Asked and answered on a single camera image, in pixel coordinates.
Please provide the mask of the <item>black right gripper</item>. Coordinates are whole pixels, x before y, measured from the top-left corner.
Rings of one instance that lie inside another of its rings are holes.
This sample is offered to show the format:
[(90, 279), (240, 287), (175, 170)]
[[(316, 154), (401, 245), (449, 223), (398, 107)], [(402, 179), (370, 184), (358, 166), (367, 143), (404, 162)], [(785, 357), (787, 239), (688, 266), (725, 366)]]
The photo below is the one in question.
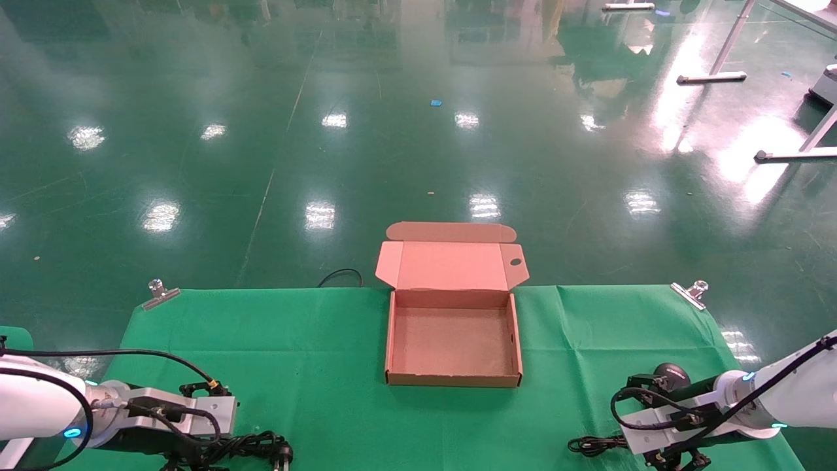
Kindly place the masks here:
[[(628, 387), (661, 392), (661, 375), (637, 374)], [(764, 408), (754, 377), (712, 377), (664, 396), (674, 405), (664, 415), (672, 427), (664, 429), (666, 444), (645, 453), (645, 465), (654, 470), (703, 470), (709, 457), (702, 448), (769, 440), (778, 436), (775, 419)]]

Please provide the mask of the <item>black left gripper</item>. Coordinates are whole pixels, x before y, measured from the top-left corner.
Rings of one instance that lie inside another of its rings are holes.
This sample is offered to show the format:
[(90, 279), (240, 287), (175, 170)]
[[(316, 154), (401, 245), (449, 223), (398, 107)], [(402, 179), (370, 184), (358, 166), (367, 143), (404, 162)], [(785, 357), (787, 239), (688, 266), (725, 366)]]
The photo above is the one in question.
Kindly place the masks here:
[[(206, 393), (208, 397), (231, 396), (221, 383), (188, 383), (180, 385), (180, 394), (194, 398)], [(121, 453), (159, 455), (167, 459), (160, 468), (168, 470), (216, 470), (201, 452), (217, 436), (177, 434), (169, 429), (128, 428), (99, 445), (99, 450)]]

